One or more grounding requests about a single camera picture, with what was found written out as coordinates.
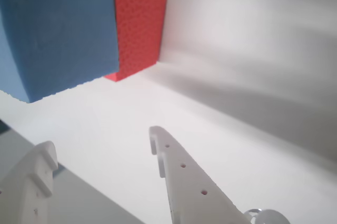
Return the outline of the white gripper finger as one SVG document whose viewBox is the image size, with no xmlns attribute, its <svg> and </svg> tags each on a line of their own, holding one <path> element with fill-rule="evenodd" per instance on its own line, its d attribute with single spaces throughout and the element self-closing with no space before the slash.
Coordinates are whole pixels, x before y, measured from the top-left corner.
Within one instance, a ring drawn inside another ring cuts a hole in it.
<svg viewBox="0 0 337 224">
<path fill-rule="evenodd" d="M 171 134 L 152 126 L 149 135 L 160 177 L 166 182 L 173 223 L 249 223 Z"/>
<path fill-rule="evenodd" d="M 53 172 L 58 169 L 55 145 L 36 145 L 1 180 L 1 223 L 48 223 Z"/>
</svg>

